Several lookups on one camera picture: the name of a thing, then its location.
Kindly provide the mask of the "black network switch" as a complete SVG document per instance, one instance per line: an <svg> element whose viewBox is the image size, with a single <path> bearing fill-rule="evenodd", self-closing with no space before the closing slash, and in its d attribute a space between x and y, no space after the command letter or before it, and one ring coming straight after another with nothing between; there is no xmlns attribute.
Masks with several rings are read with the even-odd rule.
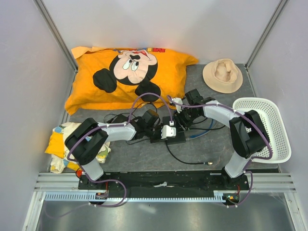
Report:
<svg viewBox="0 0 308 231"><path fill-rule="evenodd" d="M174 122L175 122L174 125L176 127L176 136L175 137L167 137L168 145L180 144L180 143L186 142L184 129L181 127L181 125L177 121L174 121Z"/></svg>

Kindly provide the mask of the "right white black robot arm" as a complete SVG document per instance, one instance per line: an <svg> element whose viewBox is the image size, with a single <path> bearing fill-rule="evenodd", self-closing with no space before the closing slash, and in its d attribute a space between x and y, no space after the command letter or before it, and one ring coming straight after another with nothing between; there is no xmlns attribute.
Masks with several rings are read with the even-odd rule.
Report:
<svg viewBox="0 0 308 231"><path fill-rule="evenodd" d="M252 156L270 147L270 138L255 110L237 111L219 103L211 97L203 98L198 90L185 94L187 105L182 99L168 96L168 100L176 106L174 117L179 123L189 129L192 121L200 116L213 119L230 129L234 153L225 167L221 170L220 183L225 189L232 189L244 175Z"/></svg>

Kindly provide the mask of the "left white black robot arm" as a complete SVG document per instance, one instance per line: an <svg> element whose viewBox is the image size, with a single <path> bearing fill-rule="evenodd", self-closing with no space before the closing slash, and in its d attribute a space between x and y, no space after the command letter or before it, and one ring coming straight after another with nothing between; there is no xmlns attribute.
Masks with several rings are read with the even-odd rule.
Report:
<svg viewBox="0 0 308 231"><path fill-rule="evenodd" d="M156 124L159 115L146 111L143 116L133 119L121 118L115 123L99 123L93 118L86 119L64 141L69 150L67 156L73 156L81 170L89 177L89 184L95 189L105 185L105 176L96 156L107 142L132 141L148 137L153 141L166 140L176 135L174 121L168 124Z"/></svg>

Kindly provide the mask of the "small black power adapter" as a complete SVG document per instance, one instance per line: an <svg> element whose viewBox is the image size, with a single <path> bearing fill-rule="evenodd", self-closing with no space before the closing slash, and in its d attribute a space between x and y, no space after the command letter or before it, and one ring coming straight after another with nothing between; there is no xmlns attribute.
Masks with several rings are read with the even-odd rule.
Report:
<svg viewBox="0 0 308 231"><path fill-rule="evenodd" d="M112 124L118 124L118 123L128 123L128 119L129 119L129 116L128 115L124 115L124 114L119 114L119 115L116 115L111 123Z"/></svg>

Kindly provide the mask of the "beige bucket hat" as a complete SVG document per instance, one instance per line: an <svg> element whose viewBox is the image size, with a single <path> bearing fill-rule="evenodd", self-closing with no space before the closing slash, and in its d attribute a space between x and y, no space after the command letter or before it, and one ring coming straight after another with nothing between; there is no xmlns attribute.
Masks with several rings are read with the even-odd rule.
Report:
<svg viewBox="0 0 308 231"><path fill-rule="evenodd" d="M219 59L208 63L202 75L205 84L220 93L234 93L243 84L242 72L231 59Z"/></svg>

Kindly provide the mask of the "orange Mickey Mouse pillow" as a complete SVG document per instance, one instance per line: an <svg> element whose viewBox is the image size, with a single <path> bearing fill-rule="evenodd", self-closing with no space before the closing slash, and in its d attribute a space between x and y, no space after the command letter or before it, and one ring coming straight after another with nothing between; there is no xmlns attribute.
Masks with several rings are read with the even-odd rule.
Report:
<svg viewBox="0 0 308 231"><path fill-rule="evenodd" d="M129 109L133 103L164 105L167 96L183 98L186 69L194 56L165 48L75 47L78 64L73 91L65 103L78 109Z"/></svg>

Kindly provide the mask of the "white perforated plastic basket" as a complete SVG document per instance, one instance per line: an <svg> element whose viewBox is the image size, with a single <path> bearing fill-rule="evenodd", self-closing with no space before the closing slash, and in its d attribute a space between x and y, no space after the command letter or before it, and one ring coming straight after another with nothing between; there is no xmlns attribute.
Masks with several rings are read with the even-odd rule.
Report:
<svg viewBox="0 0 308 231"><path fill-rule="evenodd" d="M274 102L264 98L243 97L235 100L232 107L237 111L257 111L269 136L272 149L271 159L266 159L270 153L268 147L265 147L255 154L256 158L252 159L253 162L279 164L290 159L292 151L287 132L279 108Z"/></svg>

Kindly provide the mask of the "patterned cream yellow cloth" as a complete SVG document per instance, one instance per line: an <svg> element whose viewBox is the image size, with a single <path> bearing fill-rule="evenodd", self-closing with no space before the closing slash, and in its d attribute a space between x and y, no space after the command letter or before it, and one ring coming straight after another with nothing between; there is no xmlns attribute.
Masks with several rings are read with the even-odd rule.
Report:
<svg viewBox="0 0 308 231"><path fill-rule="evenodd" d="M69 153L65 146L65 139L80 125L80 123L67 122L52 130L49 144L45 153L51 154L50 172L60 174L65 168L74 171L79 169L76 162L67 159Z"/></svg>

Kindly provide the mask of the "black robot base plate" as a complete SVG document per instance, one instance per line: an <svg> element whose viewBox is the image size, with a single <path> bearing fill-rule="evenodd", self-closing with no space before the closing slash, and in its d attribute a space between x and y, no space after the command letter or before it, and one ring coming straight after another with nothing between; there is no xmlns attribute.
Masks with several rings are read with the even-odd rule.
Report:
<svg viewBox="0 0 308 231"><path fill-rule="evenodd" d="M246 191L247 176L227 180L219 171L107 172L100 180L118 180L133 196L212 196L214 191Z"/></svg>

